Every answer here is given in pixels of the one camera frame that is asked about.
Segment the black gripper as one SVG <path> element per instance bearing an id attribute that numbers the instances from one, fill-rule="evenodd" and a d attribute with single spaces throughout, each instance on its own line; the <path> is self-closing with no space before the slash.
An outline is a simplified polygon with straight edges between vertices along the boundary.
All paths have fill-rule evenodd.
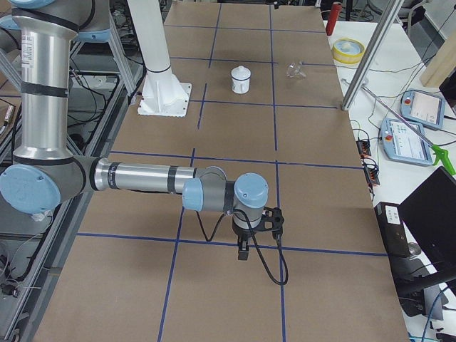
<path id="1" fill-rule="evenodd" d="M 255 232 L 249 228 L 244 229 L 237 224 L 233 224 L 233 231 L 237 235 L 238 260 L 247 261 L 249 258 L 249 239 Z"/>

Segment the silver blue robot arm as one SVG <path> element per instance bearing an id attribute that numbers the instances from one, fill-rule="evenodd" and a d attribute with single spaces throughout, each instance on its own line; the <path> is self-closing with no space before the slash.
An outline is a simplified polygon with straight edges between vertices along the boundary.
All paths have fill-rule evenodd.
<path id="1" fill-rule="evenodd" d="M 75 156 L 66 145 L 70 44 L 110 38 L 107 1 L 13 1 L 21 29 L 22 139 L 1 174 L 1 194 L 15 209 L 38 214 L 88 191 L 106 189 L 182 196 L 185 209 L 231 216 L 238 257 L 266 230 L 268 184 L 247 173 L 234 181 L 218 167 L 128 164 Z"/>

